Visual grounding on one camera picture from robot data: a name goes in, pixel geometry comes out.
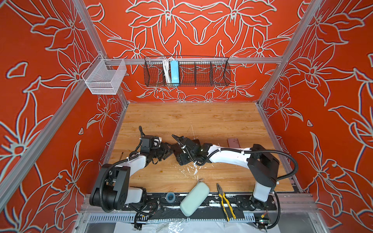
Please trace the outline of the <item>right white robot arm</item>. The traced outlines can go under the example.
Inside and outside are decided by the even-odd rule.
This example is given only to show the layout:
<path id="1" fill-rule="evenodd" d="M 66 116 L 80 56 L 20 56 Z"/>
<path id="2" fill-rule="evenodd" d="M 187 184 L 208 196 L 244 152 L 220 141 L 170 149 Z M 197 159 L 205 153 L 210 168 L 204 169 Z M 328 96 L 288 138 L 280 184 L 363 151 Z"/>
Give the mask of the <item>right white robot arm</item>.
<path id="1" fill-rule="evenodd" d="M 259 144 L 251 148 L 225 148 L 211 143 L 203 145 L 184 136 L 172 135 L 178 147 L 174 152 L 179 165 L 190 162 L 197 166 L 206 163 L 225 163 L 249 169 L 255 179 L 255 186 L 250 197 L 251 209 L 263 209 L 270 194 L 280 180 L 295 175 L 299 170 L 297 161 L 288 153 L 279 150 L 267 150 Z M 282 155 L 289 159 L 294 168 L 291 172 L 278 176 L 279 160 L 273 154 Z"/>

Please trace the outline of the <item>pink phone case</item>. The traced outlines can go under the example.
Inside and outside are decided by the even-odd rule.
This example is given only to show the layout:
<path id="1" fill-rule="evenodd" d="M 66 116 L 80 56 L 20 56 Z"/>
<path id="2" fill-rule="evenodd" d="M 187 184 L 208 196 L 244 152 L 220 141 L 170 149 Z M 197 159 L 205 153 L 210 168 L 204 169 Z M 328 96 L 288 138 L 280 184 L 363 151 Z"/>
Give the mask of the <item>pink phone case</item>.
<path id="1" fill-rule="evenodd" d="M 227 143 L 229 148 L 238 149 L 241 147 L 237 138 L 228 138 Z"/>

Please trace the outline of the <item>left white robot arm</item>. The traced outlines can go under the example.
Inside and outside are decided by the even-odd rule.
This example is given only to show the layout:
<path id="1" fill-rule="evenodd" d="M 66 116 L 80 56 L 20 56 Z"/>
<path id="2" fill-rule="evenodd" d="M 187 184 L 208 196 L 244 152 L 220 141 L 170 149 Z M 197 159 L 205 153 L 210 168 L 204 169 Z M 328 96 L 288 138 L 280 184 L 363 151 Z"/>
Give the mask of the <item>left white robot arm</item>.
<path id="1" fill-rule="evenodd" d="M 136 149 L 123 160 L 104 164 L 89 197 L 89 204 L 109 213 L 129 206 L 140 212 L 147 202 L 143 187 L 131 187 L 130 178 L 150 163 L 156 164 L 173 154 L 172 145 L 161 137 L 146 135 L 139 126 L 140 139 Z"/>

